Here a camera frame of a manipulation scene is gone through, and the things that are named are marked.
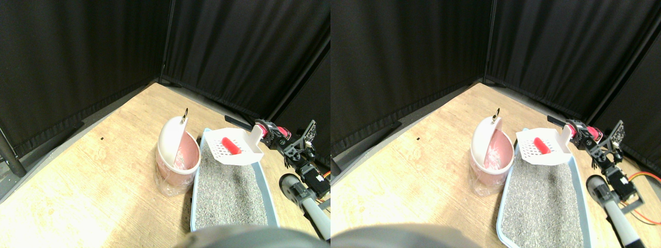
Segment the gray pole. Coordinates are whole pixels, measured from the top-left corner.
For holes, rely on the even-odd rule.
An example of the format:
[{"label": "gray pole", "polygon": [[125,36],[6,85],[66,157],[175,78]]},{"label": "gray pole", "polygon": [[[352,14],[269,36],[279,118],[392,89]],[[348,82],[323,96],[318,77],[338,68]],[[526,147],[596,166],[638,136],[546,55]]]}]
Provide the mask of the gray pole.
[{"label": "gray pole", "polygon": [[9,144],[9,141],[5,136],[5,133],[2,132],[2,129],[0,129],[0,134],[2,134],[2,137],[0,137],[0,156],[5,159],[7,166],[9,166],[9,169],[12,173],[14,173],[14,175],[18,177],[25,176],[25,167],[23,167],[20,161],[16,158],[14,148],[12,148]]}]

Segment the black curtain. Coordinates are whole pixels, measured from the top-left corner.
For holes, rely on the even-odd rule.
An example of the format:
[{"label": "black curtain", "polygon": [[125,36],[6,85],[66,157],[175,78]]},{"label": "black curtain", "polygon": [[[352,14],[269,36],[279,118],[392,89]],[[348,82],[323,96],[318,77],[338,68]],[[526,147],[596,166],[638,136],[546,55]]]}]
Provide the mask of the black curtain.
[{"label": "black curtain", "polygon": [[0,3],[0,128],[19,156],[153,79],[168,1]]},{"label": "black curtain", "polygon": [[586,120],[636,59],[661,1],[499,1],[488,77]]},{"label": "black curtain", "polygon": [[624,151],[661,175],[661,36],[656,36],[649,51],[629,80],[597,118],[602,130],[624,122]]},{"label": "black curtain", "polygon": [[276,123],[331,158],[484,72],[490,1],[336,1],[330,52]]},{"label": "black curtain", "polygon": [[320,1],[177,1],[165,79],[233,110],[266,118],[330,39]]}]

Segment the light blue litter box rim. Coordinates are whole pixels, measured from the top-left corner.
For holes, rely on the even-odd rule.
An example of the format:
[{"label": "light blue litter box rim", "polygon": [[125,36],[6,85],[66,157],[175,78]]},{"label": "light blue litter box rim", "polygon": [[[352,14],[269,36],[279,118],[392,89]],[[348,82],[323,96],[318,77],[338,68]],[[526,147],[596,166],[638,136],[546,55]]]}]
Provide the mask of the light blue litter box rim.
[{"label": "light blue litter box rim", "polygon": [[[514,155],[518,153],[519,153],[519,145],[517,144],[516,148],[514,149]],[[567,162],[567,164],[569,165],[569,169],[572,172],[572,183],[574,185],[574,190],[576,191],[576,201],[578,205],[580,229],[581,232],[583,233],[583,247],[591,248],[593,244],[592,237],[594,237],[594,235],[592,230],[592,222],[590,221],[590,211],[588,210],[588,202],[585,196],[585,185],[581,183],[583,180],[580,178],[580,173],[578,172],[578,167],[576,166],[576,160],[574,159],[573,155],[571,159],[569,159],[569,162]],[[505,236],[505,233],[502,232],[502,213],[505,210],[507,190],[510,186],[510,175],[514,170],[514,166],[515,165],[512,165],[512,168],[507,174],[507,180],[505,181],[505,188],[503,189],[502,199],[500,200],[500,209],[498,210],[498,220],[496,221],[496,233],[498,234],[498,238],[503,244],[505,244],[505,246],[509,248],[519,248],[518,245],[516,245],[510,238]]]},{"label": "light blue litter box rim", "polygon": [[[205,128],[204,132],[211,131],[209,128]],[[204,134],[202,134],[202,141],[200,142],[200,149],[205,146],[204,143]],[[278,215],[276,213],[276,207],[275,204],[273,203],[273,198],[271,198],[271,190],[268,188],[268,184],[266,183],[266,176],[264,176],[264,171],[262,170],[262,165],[259,162],[253,163],[251,166],[253,166],[254,170],[254,175],[255,179],[257,179],[257,187],[259,187],[259,190],[262,192],[262,200],[264,201],[264,209],[266,210],[266,223],[269,226],[276,226],[280,227],[280,223],[278,221]],[[197,228],[195,226],[195,206],[196,206],[196,199],[198,195],[198,175],[200,174],[200,170],[202,169],[202,166],[200,165],[200,168],[198,171],[195,172],[195,179],[194,179],[194,184],[193,184],[193,200],[191,204],[191,209],[190,209],[190,231],[196,231]]]}]

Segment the gray tube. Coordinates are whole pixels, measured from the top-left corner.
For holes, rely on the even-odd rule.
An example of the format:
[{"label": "gray tube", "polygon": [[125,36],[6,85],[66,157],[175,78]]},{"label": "gray tube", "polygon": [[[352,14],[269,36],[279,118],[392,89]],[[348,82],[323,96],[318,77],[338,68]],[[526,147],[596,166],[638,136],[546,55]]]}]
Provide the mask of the gray tube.
[{"label": "gray tube", "polygon": [[617,235],[620,237],[620,240],[622,241],[623,245],[629,245],[636,240],[640,239],[638,237],[638,234],[636,231],[633,229],[631,226],[631,223],[626,219],[624,214],[622,214],[622,210],[619,209],[617,204],[610,200],[607,201],[606,203],[603,204],[603,208],[606,210],[608,213],[608,216],[611,218],[611,221],[613,222],[613,226],[615,226],[615,230],[617,230]]},{"label": "gray tube", "polygon": [[303,207],[325,240],[331,238],[331,219],[317,206],[312,198],[303,200]]}]

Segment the wooden floor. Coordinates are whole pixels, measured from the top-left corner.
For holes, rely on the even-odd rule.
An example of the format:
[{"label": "wooden floor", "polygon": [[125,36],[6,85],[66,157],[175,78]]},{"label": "wooden floor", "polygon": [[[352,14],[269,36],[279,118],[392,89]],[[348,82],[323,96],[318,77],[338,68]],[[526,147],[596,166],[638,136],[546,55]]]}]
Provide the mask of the wooden floor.
[{"label": "wooden floor", "polygon": [[[163,124],[188,111],[186,130],[235,127],[224,116],[154,84],[113,112],[0,204],[0,247],[170,247],[190,231],[187,194],[155,186],[156,142]],[[278,186],[293,173],[260,144],[262,168],[280,225],[316,236]]]},{"label": "wooden floor", "polygon": [[[546,116],[484,85],[475,85],[376,151],[333,188],[332,231],[377,224],[424,223],[454,227],[483,247],[503,247],[495,225],[500,194],[476,196],[469,186],[469,148],[477,123],[500,108],[503,131],[511,138],[523,128],[556,128]],[[571,146],[582,180],[599,174],[585,151]],[[632,175],[630,160],[621,164]],[[646,204],[640,211],[661,220],[661,202],[649,183],[636,179]],[[605,214],[587,199],[595,247],[618,246]],[[661,243],[661,229],[627,216],[642,240]]]}]

